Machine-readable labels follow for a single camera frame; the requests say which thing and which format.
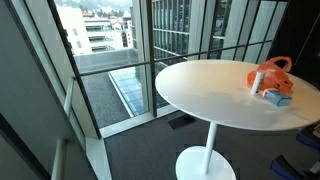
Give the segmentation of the white cylindrical bottle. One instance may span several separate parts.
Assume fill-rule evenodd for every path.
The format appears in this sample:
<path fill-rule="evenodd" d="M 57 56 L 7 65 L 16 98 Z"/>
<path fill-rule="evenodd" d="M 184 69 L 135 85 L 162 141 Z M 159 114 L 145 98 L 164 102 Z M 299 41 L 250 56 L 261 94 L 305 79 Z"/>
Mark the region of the white cylindrical bottle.
<path fill-rule="evenodd" d="M 264 81 L 265 74 L 266 74 L 265 71 L 258 71 L 256 73 L 256 76 L 255 76 L 255 79 L 254 79 L 254 82 L 252 84 L 252 88 L 251 88 L 251 91 L 250 91 L 251 95 L 255 95 L 255 94 L 257 94 L 259 92 L 261 84 Z"/>

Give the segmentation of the orange plastic bag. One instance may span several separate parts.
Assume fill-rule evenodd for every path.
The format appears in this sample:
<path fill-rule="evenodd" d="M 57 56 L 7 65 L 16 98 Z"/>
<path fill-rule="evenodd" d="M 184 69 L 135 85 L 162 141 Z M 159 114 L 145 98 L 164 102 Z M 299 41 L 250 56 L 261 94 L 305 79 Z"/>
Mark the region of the orange plastic bag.
<path fill-rule="evenodd" d="M 289 80 L 287 73 L 291 70 L 292 60 L 288 56 L 273 57 L 260 64 L 255 70 L 247 75 L 247 86 L 253 86 L 256 73 L 263 71 L 265 73 L 260 89 L 265 90 L 275 88 L 284 94 L 288 94 L 293 83 Z"/>

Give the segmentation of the black floor vent grille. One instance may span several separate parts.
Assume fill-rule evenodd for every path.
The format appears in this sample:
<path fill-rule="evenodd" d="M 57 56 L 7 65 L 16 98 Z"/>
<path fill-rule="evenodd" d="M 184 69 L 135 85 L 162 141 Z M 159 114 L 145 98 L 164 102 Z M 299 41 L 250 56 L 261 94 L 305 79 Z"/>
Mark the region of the black floor vent grille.
<path fill-rule="evenodd" d="M 192 123 L 195 123 L 196 120 L 189 115 L 183 115 L 178 118 L 172 119 L 168 121 L 168 125 L 173 129 L 173 130 L 178 130 L 181 129 L 185 126 L 188 126 Z"/>

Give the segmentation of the light blue tissue pack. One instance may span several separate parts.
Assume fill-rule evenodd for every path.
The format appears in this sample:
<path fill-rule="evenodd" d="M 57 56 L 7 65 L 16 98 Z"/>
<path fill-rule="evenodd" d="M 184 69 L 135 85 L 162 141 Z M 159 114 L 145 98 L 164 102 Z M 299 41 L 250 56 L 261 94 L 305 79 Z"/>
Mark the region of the light blue tissue pack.
<path fill-rule="evenodd" d="M 265 89 L 263 91 L 263 98 L 277 107 L 289 106 L 292 102 L 291 97 L 277 89 Z"/>

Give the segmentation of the blue and black equipment base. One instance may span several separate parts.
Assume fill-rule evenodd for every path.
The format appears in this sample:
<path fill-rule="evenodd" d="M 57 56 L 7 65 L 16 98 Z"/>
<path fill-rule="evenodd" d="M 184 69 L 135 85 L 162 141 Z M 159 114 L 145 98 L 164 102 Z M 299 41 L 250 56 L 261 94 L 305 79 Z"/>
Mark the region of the blue and black equipment base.
<path fill-rule="evenodd" d="M 320 180 L 320 124 L 298 128 L 295 141 L 307 151 L 292 149 L 276 156 L 270 163 L 271 170 L 281 180 Z"/>

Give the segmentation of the white round pedestal table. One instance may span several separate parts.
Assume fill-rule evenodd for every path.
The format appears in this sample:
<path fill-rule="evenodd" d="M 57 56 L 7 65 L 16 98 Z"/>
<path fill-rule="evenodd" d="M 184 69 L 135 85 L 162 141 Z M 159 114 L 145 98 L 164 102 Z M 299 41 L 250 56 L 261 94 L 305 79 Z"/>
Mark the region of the white round pedestal table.
<path fill-rule="evenodd" d="M 213 149 L 219 125 L 258 131 L 283 131 L 320 120 L 320 92 L 291 75 L 293 100 L 277 107 L 251 95 L 246 76 L 252 63 L 232 60 L 192 60 L 163 69 L 156 77 L 159 94 L 172 106 L 210 123 L 207 143 L 180 153 L 175 171 L 178 180 L 236 180 L 230 163 Z"/>

